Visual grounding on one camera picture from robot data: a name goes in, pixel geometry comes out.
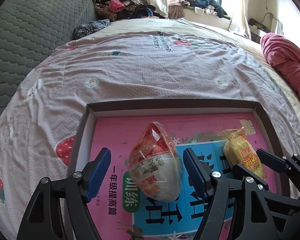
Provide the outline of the pink strawberry bed sheet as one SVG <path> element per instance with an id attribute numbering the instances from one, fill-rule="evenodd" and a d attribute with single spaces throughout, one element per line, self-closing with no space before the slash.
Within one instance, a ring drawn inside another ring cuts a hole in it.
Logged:
<path id="1" fill-rule="evenodd" d="M 57 145 L 76 133 L 87 104 L 153 98 L 259 102 L 284 153 L 300 154 L 300 100 L 259 44 L 184 21 L 115 22 L 36 64 L 1 114 L 2 234 L 16 239 L 40 178 L 66 176 Z"/>

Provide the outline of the dark patterned pillow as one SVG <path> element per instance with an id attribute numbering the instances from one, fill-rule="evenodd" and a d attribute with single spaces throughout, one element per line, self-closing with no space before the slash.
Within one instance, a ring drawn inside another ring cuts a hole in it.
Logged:
<path id="1" fill-rule="evenodd" d="M 74 29 L 72 39 L 79 40 L 93 33 L 96 33 L 110 25 L 110 20 L 97 20 L 89 23 L 81 24 Z"/>

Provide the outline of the red white snack packet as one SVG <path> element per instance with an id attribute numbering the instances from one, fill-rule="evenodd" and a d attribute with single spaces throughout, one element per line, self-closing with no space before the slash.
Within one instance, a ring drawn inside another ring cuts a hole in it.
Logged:
<path id="1" fill-rule="evenodd" d="M 128 157 L 130 178 L 149 198 L 177 200 L 183 187 L 184 168 L 164 125 L 148 124 Z"/>

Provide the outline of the clothes pile beside bed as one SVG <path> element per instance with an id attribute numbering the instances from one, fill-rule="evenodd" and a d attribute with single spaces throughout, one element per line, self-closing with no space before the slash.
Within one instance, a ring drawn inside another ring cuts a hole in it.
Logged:
<path id="1" fill-rule="evenodd" d="M 165 19 L 154 5 L 146 0 L 93 0 L 98 20 L 131 20 L 136 18 Z"/>

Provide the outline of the pink rolled blanket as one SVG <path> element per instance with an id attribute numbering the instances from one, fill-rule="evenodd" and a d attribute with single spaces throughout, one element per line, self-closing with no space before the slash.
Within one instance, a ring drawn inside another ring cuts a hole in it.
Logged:
<path id="1" fill-rule="evenodd" d="M 261 48 L 267 64 L 283 76 L 300 99 L 300 48 L 274 33 L 261 38 Z"/>

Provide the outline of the grey quilted headboard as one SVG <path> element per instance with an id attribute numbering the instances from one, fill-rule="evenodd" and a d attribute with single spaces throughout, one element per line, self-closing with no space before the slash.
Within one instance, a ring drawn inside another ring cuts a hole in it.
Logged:
<path id="1" fill-rule="evenodd" d="M 93 0 L 6 0 L 0 7 L 0 116 L 20 83 L 74 29 L 95 20 Z"/>

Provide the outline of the pink blue children's book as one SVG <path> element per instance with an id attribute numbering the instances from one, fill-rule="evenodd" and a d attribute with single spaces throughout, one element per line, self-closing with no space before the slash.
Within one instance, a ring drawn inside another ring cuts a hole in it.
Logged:
<path id="1" fill-rule="evenodd" d="M 251 113 L 100 118 L 94 128 L 90 159 L 106 147 L 111 164 L 100 191 L 88 205 L 103 239 L 193 239 L 207 205 L 187 178 L 175 202 L 149 199 L 131 180 L 128 157 L 150 122 L 164 125 L 179 153 L 187 147 L 214 171 L 231 176 L 217 133 L 245 127 L 255 150 L 267 148 L 260 124 Z"/>

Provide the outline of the yellow rice cracker packet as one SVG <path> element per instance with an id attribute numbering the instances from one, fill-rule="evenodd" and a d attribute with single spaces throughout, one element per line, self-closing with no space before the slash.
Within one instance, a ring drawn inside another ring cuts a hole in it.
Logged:
<path id="1" fill-rule="evenodd" d="M 237 164 L 242 164 L 260 178 L 264 179 L 266 177 L 263 165 L 256 151 L 247 140 L 244 127 L 227 129 L 219 131 L 216 134 L 217 140 L 225 140 L 223 153 L 231 168 Z"/>

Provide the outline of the dark shallow cardboard box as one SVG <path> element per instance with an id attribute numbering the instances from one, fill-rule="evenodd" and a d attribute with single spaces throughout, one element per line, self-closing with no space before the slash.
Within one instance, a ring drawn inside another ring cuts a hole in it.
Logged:
<path id="1" fill-rule="evenodd" d="M 98 118 L 230 113 L 253 113 L 258 118 L 263 136 L 266 137 L 266 145 L 269 148 L 269 152 L 278 157 L 283 156 L 283 150 L 275 129 L 266 111 L 258 102 L 181 98 L 97 102 L 88 104 L 82 115 L 74 140 L 67 175 L 69 176 L 77 170 L 82 170 L 88 162 L 93 138 L 93 126 Z"/>

